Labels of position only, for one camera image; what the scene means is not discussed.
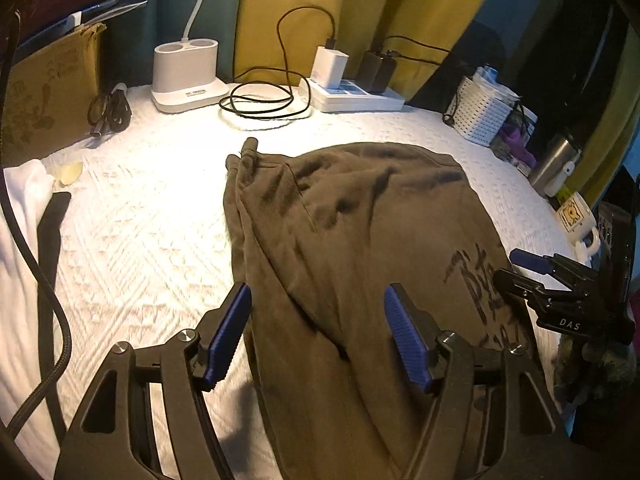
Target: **stainless steel bottle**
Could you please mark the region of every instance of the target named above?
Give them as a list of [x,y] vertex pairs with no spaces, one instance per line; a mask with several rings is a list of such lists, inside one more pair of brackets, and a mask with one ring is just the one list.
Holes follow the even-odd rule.
[[561,134],[556,135],[549,144],[545,157],[529,175],[529,182],[533,189],[540,196],[546,197],[546,185],[562,171],[566,163],[569,161],[577,163],[581,155],[582,152],[573,139]]

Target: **cardboard box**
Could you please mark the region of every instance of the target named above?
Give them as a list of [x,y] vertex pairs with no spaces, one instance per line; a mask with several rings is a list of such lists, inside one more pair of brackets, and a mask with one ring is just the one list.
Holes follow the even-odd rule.
[[98,38],[106,27],[79,27],[17,63],[11,71],[2,162],[16,166],[85,138],[98,94]]

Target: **blue gripper pad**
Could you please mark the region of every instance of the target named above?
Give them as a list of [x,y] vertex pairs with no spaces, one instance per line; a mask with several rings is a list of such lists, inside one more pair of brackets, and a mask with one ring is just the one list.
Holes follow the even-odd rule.
[[537,254],[527,253],[527,251],[523,251],[522,249],[514,249],[511,251],[509,260],[513,265],[532,270],[538,274],[551,274],[553,271],[553,266],[546,258],[538,256]]
[[251,313],[251,289],[242,284],[209,345],[209,362],[204,378],[214,385],[225,378]]
[[392,286],[385,290],[385,316],[409,380],[427,390],[433,380],[427,368],[429,351]]

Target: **white towel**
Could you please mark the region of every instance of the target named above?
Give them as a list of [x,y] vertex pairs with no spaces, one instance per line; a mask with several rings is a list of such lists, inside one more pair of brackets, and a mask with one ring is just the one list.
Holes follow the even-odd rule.
[[[54,178],[39,160],[8,168],[4,177],[15,217],[37,258],[36,229],[53,194]],[[0,418],[5,425],[39,383],[38,284],[0,212]],[[59,449],[44,402],[16,444],[43,478],[52,478]]]

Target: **brown sweatpants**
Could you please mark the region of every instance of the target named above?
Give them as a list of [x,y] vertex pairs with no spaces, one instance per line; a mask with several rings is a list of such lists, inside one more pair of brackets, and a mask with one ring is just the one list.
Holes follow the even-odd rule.
[[472,345],[534,344],[524,310],[492,285],[500,238],[449,155],[361,143],[295,158],[249,138],[226,160],[236,280],[268,437],[287,480],[391,480],[431,398],[408,383],[383,311],[402,283]]

